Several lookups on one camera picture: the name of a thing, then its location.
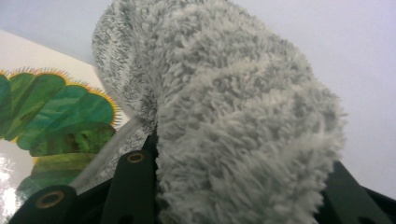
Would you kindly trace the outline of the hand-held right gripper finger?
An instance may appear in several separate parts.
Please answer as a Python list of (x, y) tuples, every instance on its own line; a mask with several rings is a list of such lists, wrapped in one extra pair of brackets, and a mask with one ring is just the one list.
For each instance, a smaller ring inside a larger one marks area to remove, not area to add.
[(157, 156), (158, 155), (157, 143), (158, 143), (157, 128), (154, 128), (153, 132), (148, 135), (142, 149), (148, 151), (152, 156)]

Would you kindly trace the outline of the grey fluffy cloth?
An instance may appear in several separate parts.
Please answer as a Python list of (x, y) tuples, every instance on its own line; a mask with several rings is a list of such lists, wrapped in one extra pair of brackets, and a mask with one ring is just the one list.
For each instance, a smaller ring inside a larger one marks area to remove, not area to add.
[(232, 0), (113, 0), (92, 51), (131, 119), (78, 192), (156, 133), (164, 224), (317, 224), (344, 113), (288, 40)]

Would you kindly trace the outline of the caterpillar picture board book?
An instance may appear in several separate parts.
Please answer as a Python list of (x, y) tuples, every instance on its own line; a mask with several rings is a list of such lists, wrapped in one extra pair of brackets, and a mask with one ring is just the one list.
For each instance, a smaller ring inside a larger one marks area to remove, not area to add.
[(127, 119), (93, 66), (0, 30), (0, 224), (71, 183)]

